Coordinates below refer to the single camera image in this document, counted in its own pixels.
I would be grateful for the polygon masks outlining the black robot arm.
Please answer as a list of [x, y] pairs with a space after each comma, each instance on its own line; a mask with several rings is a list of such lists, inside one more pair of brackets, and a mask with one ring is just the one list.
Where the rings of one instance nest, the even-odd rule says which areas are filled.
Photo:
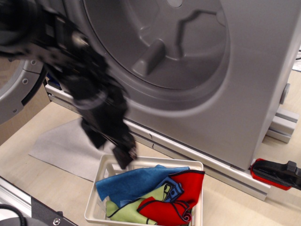
[[42, 62], [73, 97], [81, 126], [95, 147], [112, 142], [122, 169], [137, 158], [135, 140], [123, 121], [125, 90], [107, 74], [105, 59], [72, 21], [36, 0], [3, 0], [0, 54]]

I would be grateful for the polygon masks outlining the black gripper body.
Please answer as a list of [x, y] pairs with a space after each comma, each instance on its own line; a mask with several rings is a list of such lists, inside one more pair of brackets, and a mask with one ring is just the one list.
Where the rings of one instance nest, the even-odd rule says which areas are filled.
[[136, 148], [135, 140], [124, 123], [127, 111], [124, 89], [115, 79], [92, 81], [84, 77], [72, 77], [68, 81], [68, 90], [82, 118], [106, 142], [110, 141], [124, 150]]

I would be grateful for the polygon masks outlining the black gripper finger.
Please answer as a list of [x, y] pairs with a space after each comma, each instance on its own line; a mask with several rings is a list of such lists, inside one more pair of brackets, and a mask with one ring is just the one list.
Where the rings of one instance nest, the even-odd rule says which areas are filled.
[[132, 161], [137, 159], [136, 148], [131, 148], [130, 150], [124, 150], [120, 147], [115, 147], [113, 149], [113, 154], [117, 160], [121, 169], [125, 169]]
[[86, 120], [82, 119], [81, 127], [95, 148], [98, 149], [106, 143], [106, 139], [100, 133], [94, 131]]

